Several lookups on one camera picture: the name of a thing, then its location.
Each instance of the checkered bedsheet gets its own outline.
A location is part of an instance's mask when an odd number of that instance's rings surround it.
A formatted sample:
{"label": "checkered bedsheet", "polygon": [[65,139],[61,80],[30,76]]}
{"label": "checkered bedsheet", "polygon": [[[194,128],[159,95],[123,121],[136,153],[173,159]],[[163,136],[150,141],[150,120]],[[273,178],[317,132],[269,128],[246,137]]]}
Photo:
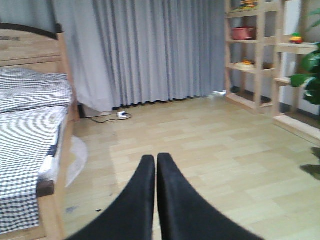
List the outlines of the checkered bedsheet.
{"label": "checkered bedsheet", "polygon": [[68,106],[72,88],[66,74],[0,68],[0,113]]}
{"label": "checkered bedsheet", "polygon": [[37,180],[67,108],[0,114],[0,234],[38,226]]}

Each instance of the green leaf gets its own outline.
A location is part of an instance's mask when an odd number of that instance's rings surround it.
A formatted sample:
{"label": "green leaf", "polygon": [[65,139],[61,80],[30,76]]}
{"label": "green leaf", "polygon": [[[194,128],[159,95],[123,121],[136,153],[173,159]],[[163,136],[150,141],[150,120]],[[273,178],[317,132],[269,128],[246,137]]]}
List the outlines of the green leaf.
{"label": "green leaf", "polygon": [[305,90],[308,91],[319,91],[320,92],[320,79],[317,77],[310,77],[309,80],[306,81],[307,85],[305,87]]}
{"label": "green leaf", "polygon": [[304,94],[304,100],[314,105],[320,105],[320,91],[310,90]]}
{"label": "green leaf", "polygon": [[319,25],[320,25],[320,20],[315,21],[310,27],[308,27],[306,31],[309,32],[312,28],[317,27]]}
{"label": "green leaf", "polygon": [[294,88],[300,87],[302,84],[304,84],[309,79],[314,78],[313,76],[307,75],[307,74],[296,74],[290,77],[291,79],[291,86]]}
{"label": "green leaf", "polygon": [[320,51],[313,51],[306,55],[301,62],[301,66],[304,70],[310,73],[320,72]]}
{"label": "green leaf", "polygon": [[309,16],[320,14],[320,8],[309,13]]}

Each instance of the headboard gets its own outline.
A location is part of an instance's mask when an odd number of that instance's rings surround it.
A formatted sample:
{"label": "headboard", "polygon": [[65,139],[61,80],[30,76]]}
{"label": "headboard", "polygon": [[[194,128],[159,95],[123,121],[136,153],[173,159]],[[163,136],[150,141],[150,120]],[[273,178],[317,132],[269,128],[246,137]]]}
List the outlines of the headboard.
{"label": "headboard", "polygon": [[72,119],[79,120],[73,75],[68,60],[64,33],[0,23],[0,68],[26,68],[41,73],[66,73],[73,90]]}

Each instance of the toy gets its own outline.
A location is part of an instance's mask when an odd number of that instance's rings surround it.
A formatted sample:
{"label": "toy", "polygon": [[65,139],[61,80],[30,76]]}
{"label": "toy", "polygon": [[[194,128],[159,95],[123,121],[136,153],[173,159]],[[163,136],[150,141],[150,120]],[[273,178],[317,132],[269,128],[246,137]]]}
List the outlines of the toy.
{"label": "toy", "polygon": [[244,58],[242,62],[237,62],[234,64],[236,68],[239,70],[253,70],[255,66],[253,65],[252,61],[249,61],[248,59]]}
{"label": "toy", "polygon": [[300,33],[294,33],[292,34],[292,37],[290,37],[290,43],[291,44],[302,44],[302,37]]}
{"label": "toy", "polygon": [[248,10],[257,6],[257,0],[243,0],[240,2],[239,10]]}

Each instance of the gray curtain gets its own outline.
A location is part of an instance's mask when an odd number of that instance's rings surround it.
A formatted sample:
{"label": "gray curtain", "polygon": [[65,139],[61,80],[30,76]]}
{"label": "gray curtain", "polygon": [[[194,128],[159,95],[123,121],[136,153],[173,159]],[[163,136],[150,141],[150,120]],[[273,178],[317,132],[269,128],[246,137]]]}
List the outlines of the gray curtain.
{"label": "gray curtain", "polygon": [[62,24],[77,98],[97,111],[224,89],[223,0],[1,0],[1,20],[32,19],[25,2]]}

